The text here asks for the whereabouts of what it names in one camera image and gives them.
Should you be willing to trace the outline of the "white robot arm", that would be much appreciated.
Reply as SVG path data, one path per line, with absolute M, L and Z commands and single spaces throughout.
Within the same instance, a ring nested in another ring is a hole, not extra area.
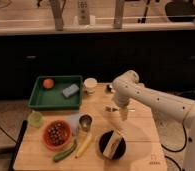
M 115 90 L 113 100 L 118 107 L 125 108 L 134 99 L 173 117 L 189 129 L 191 141 L 185 151 L 182 171 L 195 171 L 195 100 L 144 87 L 133 70 L 116 77 L 112 87 Z

